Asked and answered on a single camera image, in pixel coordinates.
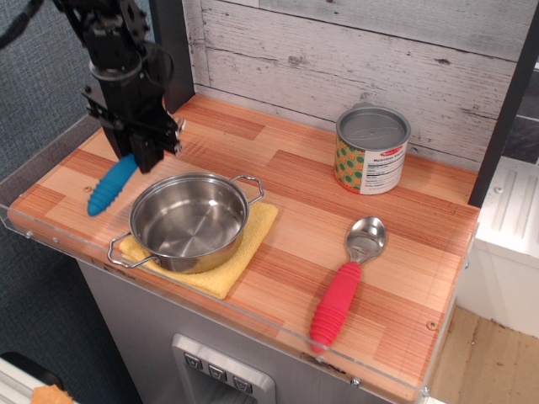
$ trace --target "nutrition facts label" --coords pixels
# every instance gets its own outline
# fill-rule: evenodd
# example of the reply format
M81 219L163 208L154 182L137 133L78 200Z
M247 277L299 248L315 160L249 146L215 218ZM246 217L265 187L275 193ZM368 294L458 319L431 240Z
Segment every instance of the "nutrition facts label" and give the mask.
M406 143L388 151L366 151L362 194L380 194L397 185L403 171Z

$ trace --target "white appliance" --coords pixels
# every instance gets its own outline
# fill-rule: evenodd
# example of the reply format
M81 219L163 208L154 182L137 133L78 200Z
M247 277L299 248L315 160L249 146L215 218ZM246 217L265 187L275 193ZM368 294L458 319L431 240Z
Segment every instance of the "white appliance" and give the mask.
M456 303L539 338L539 166L502 157L478 219Z

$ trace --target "wood grain surface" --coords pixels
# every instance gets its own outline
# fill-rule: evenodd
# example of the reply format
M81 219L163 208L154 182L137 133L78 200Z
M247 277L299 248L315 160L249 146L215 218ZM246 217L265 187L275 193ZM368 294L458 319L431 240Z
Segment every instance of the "wood grain surface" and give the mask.
M415 400L478 217L478 209L467 205L476 174L407 156L395 189L352 194L333 176L334 133L200 95L176 115L187 120L184 150L168 154L151 173L136 172L101 215L86 214L88 187L117 158L100 130L21 195L10 220L37 240L311 360L310 321L348 260L346 234L361 217L378 216L387 228L386 248L364 265L333 351L313 364L360 377L365 387L395 401ZM280 211L224 301L145 270L116 268L106 258L109 241L129 230L134 199L162 178L192 172L259 177L264 202ZM258 194L252 182L239 184L248 198Z

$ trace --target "black cable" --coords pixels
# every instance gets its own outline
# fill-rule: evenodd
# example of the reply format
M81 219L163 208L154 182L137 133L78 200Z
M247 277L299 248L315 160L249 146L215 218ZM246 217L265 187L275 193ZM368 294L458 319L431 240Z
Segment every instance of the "black cable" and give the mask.
M6 32L0 36L0 50L12 43L24 32L28 22L38 12L43 1L44 0L30 0L28 4L26 4L23 12L15 17L8 29L6 29Z

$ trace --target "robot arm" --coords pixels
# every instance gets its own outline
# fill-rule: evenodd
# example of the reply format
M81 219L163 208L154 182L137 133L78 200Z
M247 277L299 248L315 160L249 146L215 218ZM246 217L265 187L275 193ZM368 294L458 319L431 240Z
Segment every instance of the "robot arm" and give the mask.
M144 40L146 15L133 0L54 0L90 56L98 86L86 86L88 113L99 119L116 156L149 172L166 150L181 150L178 124L163 107L172 58Z

